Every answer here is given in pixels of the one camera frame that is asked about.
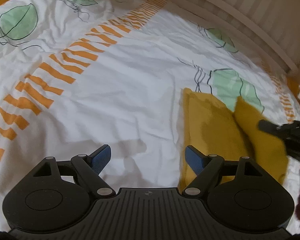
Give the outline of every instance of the orange striped pattern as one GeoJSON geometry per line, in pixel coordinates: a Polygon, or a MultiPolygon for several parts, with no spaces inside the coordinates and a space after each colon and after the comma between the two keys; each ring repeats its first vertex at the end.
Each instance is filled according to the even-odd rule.
{"type": "MultiPolygon", "coordinates": [[[[46,71],[57,80],[72,84],[76,80],[76,75],[84,72],[82,67],[87,68],[90,66],[91,63],[89,61],[96,61],[100,53],[103,53],[108,47],[115,45],[118,39],[130,33],[133,29],[139,30],[166,3],[167,0],[147,0],[122,17],[110,19],[95,26],[95,28],[91,28],[90,32],[85,34],[86,38],[80,38],[73,42],[58,55],[51,54],[49,56],[50,62],[42,62],[38,68],[46,71]]],[[[64,91],[63,89],[50,86],[39,76],[27,74],[25,79],[26,81],[20,81],[15,89],[19,92],[25,91],[32,99],[46,108],[51,107],[54,100],[43,96],[31,85],[31,82],[40,86],[44,91],[51,92],[51,96],[53,94],[60,96],[64,91]]],[[[42,112],[42,109],[36,103],[26,97],[16,99],[9,94],[3,100],[16,108],[31,110],[35,115],[39,115],[42,112]]],[[[21,130],[29,125],[28,121],[21,115],[7,113],[1,107],[0,114],[7,125],[15,123],[21,130]]],[[[0,134],[10,140],[13,140],[17,136],[11,127],[6,130],[0,127],[0,134]]],[[[0,148],[0,160],[3,152],[4,149],[0,148]]]]}
{"type": "Polygon", "coordinates": [[[290,98],[288,94],[286,94],[282,89],[282,84],[280,80],[272,74],[271,69],[269,66],[262,63],[263,70],[269,75],[272,83],[275,85],[275,92],[279,95],[280,102],[283,106],[284,112],[286,114],[287,122],[292,123],[295,120],[295,114],[290,102],[290,98]]]}

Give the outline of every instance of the bed sheet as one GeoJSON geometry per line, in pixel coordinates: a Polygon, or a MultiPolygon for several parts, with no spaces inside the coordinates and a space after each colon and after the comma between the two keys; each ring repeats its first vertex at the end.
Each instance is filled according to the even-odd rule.
{"type": "MultiPolygon", "coordinates": [[[[277,124],[300,120],[284,77],[167,0],[1,5],[0,230],[9,230],[4,196],[46,156],[69,160],[109,144],[112,159],[101,176],[116,191],[176,187],[185,87],[230,109],[242,94],[277,124]]],[[[290,160],[284,183],[295,201],[299,169],[290,160]]],[[[295,217],[288,230],[299,230],[295,217]]]]}

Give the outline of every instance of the bed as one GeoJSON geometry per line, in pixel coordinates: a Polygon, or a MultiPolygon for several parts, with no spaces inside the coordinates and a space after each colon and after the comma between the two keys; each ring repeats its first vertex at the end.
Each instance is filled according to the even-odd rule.
{"type": "MultiPolygon", "coordinates": [[[[0,0],[0,230],[4,196],[46,156],[106,143],[115,190],[176,187],[182,90],[221,98],[217,73],[272,122],[300,121],[300,0],[0,0]]],[[[290,159],[295,202],[299,170],[290,159]]]]}

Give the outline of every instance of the silver screw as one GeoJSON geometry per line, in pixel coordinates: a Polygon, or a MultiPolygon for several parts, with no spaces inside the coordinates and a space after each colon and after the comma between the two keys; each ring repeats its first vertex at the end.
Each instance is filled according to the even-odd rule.
{"type": "Polygon", "coordinates": [[[112,189],[110,189],[108,187],[102,187],[102,188],[97,190],[97,193],[101,196],[107,196],[107,195],[110,195],[112,193],[112,189]]]}
{"type": "Polygon", "coordinates": [[[189,187],[185,190],[185,192],[188,194],[188,195],[191,195],[191,196],[195,196],[195,195],[198,195],[200,194],[200,190],[196,187],[189,187]]]}

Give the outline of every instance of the wrinkled white sheet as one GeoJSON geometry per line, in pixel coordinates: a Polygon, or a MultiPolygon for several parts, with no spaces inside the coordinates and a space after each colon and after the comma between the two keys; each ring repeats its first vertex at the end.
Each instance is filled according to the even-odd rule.
{"type": "MultiPolygon", "coordinates": [[[[22,130],[16,122],[4,120],[0,113],[0,129],[8,131],[0,132],[0,149],[4,150],[0,158],[0,230],[9,230],[1,208],[4,196],[46,156],[69,160],[109,144],[112,159],[101,176],[115,190],[176,187],[183,148],[182,89],[195,91],[199,86],[201,92],[212,91],[218,96],[211,86],[213,70],[235,70],[255,87],[264,115],[277,124],[287,122],[276,86],[259,67],[262,60],[258,55],[236,40],[235,48],[250,59],[241,52],[220,48],[205,33],[205,28],[214,27],[212,24],[176,5],[167,2],[155,15],[148,15],[140,29],[126,23],[129,33],[113,26],[123,36],[120,38],[98,26],[111,26],[107,20],[118,20],[116,17],[145,1],[11,0],[0,6],[0,109],[21,115],[29,123],[22,130]],[[92,28],[116,44],[107,47],[97,43],[104,41],[99,36],[86,35],[96,34],[92,28]],[[89,40],[83,42],[104,52],[93,52],[80,45],[70,47],[80,39],[89,40]],[[66,48],[98,55],[98,59],[73,55],[66,48]],[[66,62],[62,53],[89,66],[66,62]],[[66,70],[49,57],[51,54],[62,64],[76,66],[83,72],[66,70]],[[54,78],[39,68],[42,62],[75,81],[67,83],[54,78]],[[25,79],[28,73],[63,90],[62,94],[46,91],[44,86],[25,79]],[[47,108],[25,90],[15,89],[20,81],[28,82],[53,103],[47,108]],[[36,115],[31,109],[13,106],[4,100],[7,95],[28,98],[41,113],[36,115]],[[8,129],[13,129],[15,138],[8,129]]],[[[298,103],[283,83],[281,86],[295,119],[300,120],[298,103]]],[[[284,184],[295,201],[300,187],[299,169],[300,163],[291,160],[284,184]]],[[[288,230],[295,233],[298,227],[293,218],[288,230]]]]}

